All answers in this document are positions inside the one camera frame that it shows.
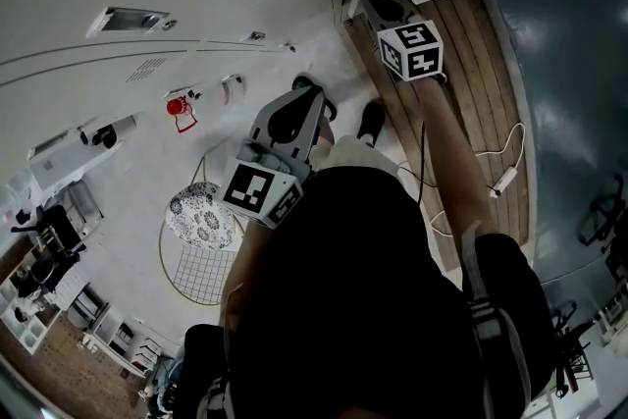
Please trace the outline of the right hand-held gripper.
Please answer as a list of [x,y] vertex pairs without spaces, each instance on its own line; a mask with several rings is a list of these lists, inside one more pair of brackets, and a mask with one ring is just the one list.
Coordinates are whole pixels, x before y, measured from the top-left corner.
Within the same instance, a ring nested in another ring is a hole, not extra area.
[[399,79],[443,79],[444,43],[410,0],[361,0],[383,63]]

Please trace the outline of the clear plastic tray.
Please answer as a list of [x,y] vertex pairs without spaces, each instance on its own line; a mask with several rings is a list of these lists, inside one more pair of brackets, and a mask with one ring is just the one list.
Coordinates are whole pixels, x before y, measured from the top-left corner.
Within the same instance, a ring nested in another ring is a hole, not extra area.
[[72,182],[57,195],[67,217],[81,236],[88,236],[100,225],[104,215],[85,181]]

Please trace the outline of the white cardboard box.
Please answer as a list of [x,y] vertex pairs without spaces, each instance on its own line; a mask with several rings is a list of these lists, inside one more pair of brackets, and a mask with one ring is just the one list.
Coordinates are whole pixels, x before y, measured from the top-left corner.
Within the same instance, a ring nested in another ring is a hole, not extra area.
[[60,190],[71,182],[78,181],[89,170],[102,163],[122,146],[121,143],[107,148],[104,144],[84,145],[73,142],[46,155],[29,167],[32,179],[41,192]]

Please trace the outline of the white cubby shelf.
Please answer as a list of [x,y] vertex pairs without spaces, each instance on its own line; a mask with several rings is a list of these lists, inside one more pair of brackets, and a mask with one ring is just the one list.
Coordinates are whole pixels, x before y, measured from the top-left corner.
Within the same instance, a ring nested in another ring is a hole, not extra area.
[[0,321],[20,345],[30,355],[34,355],[56,321],[58,313],[52,306],[48,306],[33,315],[26,315],[24,321],[19,321],[15,315],[17,299],[18,291],[9,279],[0,284]]

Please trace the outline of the person's black shoe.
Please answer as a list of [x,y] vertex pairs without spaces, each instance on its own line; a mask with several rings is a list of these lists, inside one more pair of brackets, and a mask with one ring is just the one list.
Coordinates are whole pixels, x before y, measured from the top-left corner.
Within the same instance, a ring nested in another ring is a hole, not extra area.
[[299,89],[299,88],[310,87],[310,86],[317,86],[318,88],[322,90],[325,97],[325,107],[326,107],[324,115],[329,122],[334,121],[336,117],[338,116],[338,108],[331,101],[329,90],[323,83],[321,83],[314,77],[310,76],[309,74],[299,73],[294,78],[291,84],[292,89]]
[[386,111],[378,100],[370,101],[362,112],[357,138],[374,147],[384,127]]

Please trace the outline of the white power strip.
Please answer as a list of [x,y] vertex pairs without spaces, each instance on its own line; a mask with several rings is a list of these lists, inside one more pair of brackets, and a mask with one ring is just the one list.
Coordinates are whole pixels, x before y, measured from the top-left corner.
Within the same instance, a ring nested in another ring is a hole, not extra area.
[[517,169],[514,166],[510,166],[506,169],[503,175],[499,178],[495,185],[490,189],[490,197],[498,199],[513,182],[517,176]]

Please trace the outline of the clear plastic jar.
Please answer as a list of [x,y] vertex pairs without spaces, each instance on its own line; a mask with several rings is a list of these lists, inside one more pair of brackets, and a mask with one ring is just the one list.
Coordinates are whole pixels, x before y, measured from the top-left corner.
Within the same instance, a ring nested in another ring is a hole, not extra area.
[[220,88],[222,89],[223,107],[233,107],[244,98],[246,86],[243,76],[239,74],[231,74],[221,80]]

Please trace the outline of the wooden plank platform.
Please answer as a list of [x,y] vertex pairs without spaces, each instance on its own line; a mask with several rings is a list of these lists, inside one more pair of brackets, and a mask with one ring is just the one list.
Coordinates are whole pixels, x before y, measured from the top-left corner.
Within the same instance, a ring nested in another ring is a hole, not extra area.
[[[506,169],[517,176],[490,209],[500,232],[526,246],[532,236],[526,148],[527,128],[496,32],[482,0],[430,0],[418,7],[433,21],[445,44],[445,97],[451,105],[478,160],[488,188]],[[399,173],[422,193],[432,253],[442,271],[459,273],[459,261],[443,204],[433,178],[426,138],[422,137],[423,110],[417,85],[398,80],[380,59],[376,36],[364,15],[345,22],[344,28],[368,77],[383,100],[405,158]]]

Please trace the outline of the black office chair base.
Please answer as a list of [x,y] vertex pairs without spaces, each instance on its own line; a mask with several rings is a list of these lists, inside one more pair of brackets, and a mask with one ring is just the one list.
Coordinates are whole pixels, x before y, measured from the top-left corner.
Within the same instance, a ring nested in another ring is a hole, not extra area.
[[578,234],[584,246],[590,246],[595,241],[605,241],[626,209],[624,179],[620,174],[615,174],[614,179],[617,182],[616,191],[600,195],[590,204],[589,213]]

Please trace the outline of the person's left forearm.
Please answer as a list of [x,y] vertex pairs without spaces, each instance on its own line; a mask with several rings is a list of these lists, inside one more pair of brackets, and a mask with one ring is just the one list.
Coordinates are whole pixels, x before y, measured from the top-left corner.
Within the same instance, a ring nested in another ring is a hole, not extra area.
[[223,328],[233,332],[237,330],[273,233],[272,229],[253,222],[247,225],[224,284],[220,304],[220,325]]

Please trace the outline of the black machine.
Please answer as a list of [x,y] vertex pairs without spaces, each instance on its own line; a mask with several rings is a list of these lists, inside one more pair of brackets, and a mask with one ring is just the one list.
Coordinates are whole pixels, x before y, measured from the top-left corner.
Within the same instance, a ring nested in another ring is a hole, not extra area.
[[67,211],[61,204],[55,204],[48,209],[38,206],[34,225],[12,227],[10,232],[12,234],[35,232],[41,238],[44,238],[45,233],[48,233],[57,243],[57,248],[67,256],[86,251],[83,240],[79,237]]

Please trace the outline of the floral seat cushion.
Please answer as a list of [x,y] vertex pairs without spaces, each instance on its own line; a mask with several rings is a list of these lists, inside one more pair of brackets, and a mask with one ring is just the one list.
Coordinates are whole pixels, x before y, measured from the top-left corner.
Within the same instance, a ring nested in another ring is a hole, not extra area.
[[209,182],[192,183],[168,203],[165,222],[183,242],[204,249],[223,249],[235,236],[233,213],[218,201],[220,188]]

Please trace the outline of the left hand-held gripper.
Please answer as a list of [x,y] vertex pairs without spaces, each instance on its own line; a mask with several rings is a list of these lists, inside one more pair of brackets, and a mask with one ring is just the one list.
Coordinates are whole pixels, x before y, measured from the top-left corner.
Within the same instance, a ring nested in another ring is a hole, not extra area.
[[234,213],[276,228],[303,195],[309,155],[324,116],[322,87],[293,89],[264,106],[239,152],[229,159],[220,202]]

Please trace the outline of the person's beige shorts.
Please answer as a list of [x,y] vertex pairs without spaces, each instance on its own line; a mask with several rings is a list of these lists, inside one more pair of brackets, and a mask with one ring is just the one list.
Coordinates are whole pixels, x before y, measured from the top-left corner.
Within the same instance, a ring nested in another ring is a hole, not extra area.
[[343,136],[334,144],[321,138],[312,148],[309,161],[314,171],[334,167],[373,168],[393,176],[399,182],[397,164],[373,146],[353,136]]

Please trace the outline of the black and beige device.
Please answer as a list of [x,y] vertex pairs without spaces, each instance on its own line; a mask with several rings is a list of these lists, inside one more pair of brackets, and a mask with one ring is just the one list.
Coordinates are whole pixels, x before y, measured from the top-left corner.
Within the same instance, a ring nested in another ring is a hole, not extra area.
[[119,143],[126,141],[135,130],[135,116],[130,115],[98,129],[92,125],[79,128],[78,135],[83,145],[113,149]]

